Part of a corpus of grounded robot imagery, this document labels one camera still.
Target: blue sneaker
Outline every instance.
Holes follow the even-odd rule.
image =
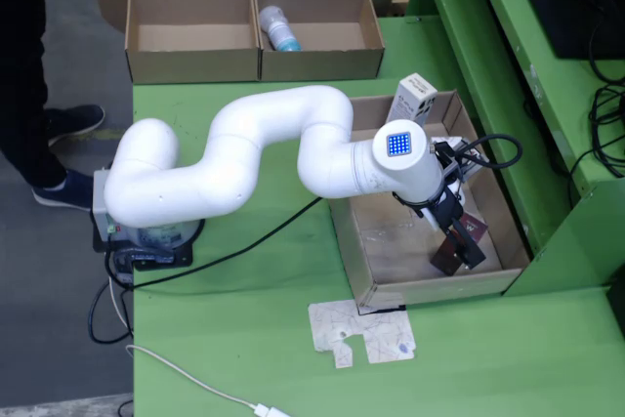
[[[69,136],[87,134],[104,122],[104,109],[97,104],[83,104],[70,109],[46,109],[48,146]]]
[[[77,171],[67,170],[67,178],[61,189],[33,188],[32,194],[41,205],[89,212],[93,205],[94,179]]]

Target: white bottle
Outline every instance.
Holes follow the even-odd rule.
[[[270,5],[261,11],[261,28],[277,51],[302,51],[282,9]]]

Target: small white box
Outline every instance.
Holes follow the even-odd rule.
[[[418,73],[408,75],[399,82],[387,122],[408,119],[423,127],[437,94],[437,89]]]

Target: box flap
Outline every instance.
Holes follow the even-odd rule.
[[[128,0],[98,0],[100,15],[117,31],[126,31]]]

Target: leg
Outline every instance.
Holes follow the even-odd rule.
[[[51,188],[66,172],[46,135],[45,0],[0,0],[0,12],[0,149],[30,185]]]

